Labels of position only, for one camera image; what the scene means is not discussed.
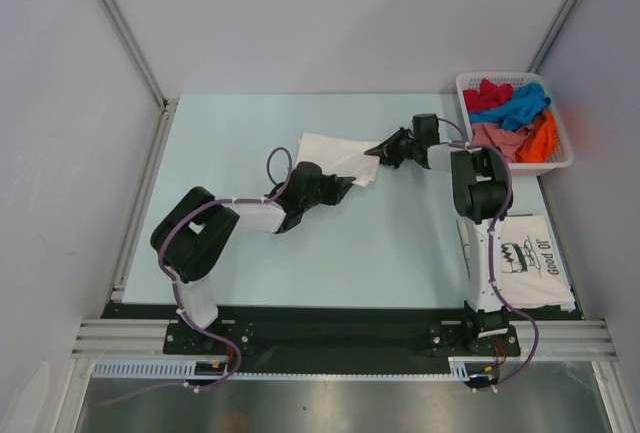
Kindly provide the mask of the white robot print t-shirt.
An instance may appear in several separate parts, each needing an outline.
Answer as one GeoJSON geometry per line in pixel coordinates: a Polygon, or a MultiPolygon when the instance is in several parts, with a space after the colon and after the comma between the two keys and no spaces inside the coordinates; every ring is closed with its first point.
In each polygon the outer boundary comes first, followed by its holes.
{"type": "Polygon", "coordinates": [[[354,185],[366,187],[376,179],[379,158],[365,155],[365,152],[376,145],[375,141],[304,132],[299,140],[296,164],[314,163],[321,168],[324,175],[354,177],[354,185]]]}

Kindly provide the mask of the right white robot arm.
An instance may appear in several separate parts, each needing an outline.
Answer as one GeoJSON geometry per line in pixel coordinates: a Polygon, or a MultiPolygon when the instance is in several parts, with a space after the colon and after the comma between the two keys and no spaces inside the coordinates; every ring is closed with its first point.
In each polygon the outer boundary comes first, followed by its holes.
{"type": "Polygon", "coordinates": [[[468,240],[470,295],[465,300],[468,323],[461,329],[463,346],[484,354],[497,342],[497,331],[507,328],[512,308],[502,293],[500,253],[504,221],[513,202],[511,170],[495,147],[444,141],[434,114],[419,114],[412,126],[401,127],[365,151],[385,166],[399,168],[411,160],[427,170],[451,177],[453,204],[468,240]]]}

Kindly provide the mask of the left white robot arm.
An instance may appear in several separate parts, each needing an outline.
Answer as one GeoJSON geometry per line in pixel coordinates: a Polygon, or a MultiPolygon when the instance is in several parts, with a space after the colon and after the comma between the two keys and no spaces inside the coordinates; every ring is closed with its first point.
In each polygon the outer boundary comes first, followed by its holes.
{"type": "Polygon", "coordinates": [[[310,209],[339,204],[355,183],[354,176],[325,174],[319,165],[303,161],[260,198],[218,199],[200,186],[189,190],[150,238],[171,281],[177,313],[189,324],[187,342],[202,353],[220,343],[210,274],[234,234],[286,233],[310,209]]]}

